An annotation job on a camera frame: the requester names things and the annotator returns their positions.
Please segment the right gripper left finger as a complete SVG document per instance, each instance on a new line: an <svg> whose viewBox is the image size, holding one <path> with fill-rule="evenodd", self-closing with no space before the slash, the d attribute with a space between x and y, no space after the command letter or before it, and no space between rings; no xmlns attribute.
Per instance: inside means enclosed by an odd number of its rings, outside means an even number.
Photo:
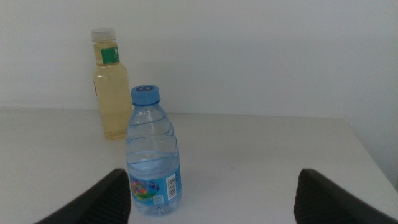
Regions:
<svg viewBox="0 0 398 224"><path fill-rule="evenodd" d="M127 224L131 211L129 179L124 169L115 169L79 197L39 223Z"/></svg>

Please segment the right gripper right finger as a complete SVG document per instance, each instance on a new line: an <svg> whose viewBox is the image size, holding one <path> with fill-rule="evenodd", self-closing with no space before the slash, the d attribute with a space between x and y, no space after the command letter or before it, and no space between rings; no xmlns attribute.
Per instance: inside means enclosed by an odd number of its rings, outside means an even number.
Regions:
<svg viewBox="0 0 398 224"><path fill-rule="evenodd" d="M294 217L298 224L397 224L315 169L299 174Z"/></svg>

